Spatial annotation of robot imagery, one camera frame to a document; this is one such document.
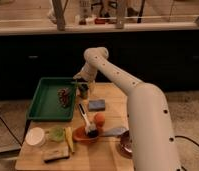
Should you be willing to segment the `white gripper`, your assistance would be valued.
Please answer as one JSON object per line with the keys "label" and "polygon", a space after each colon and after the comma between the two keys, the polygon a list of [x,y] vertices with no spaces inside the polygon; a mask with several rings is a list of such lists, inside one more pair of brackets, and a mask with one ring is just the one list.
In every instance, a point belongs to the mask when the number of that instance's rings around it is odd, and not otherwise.
{"label": "white gripper", "polygon": [[85,63],[82,69],[73,76],[74,79],[83,79],[86,82],[94,82],[97,76],[97,69]]}

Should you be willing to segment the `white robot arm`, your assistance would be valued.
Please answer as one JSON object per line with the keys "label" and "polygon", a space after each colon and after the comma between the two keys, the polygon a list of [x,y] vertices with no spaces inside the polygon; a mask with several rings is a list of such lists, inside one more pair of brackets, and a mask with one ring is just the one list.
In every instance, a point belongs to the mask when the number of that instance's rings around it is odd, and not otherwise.
{"label": "white robot arm", "polygon": [[100,71],[127,96],[134,170],[180,171],[174,130],[163,91],[110,63],[105,47],[88,48],[83,56],[85,64],[74,79],[92,82]]}

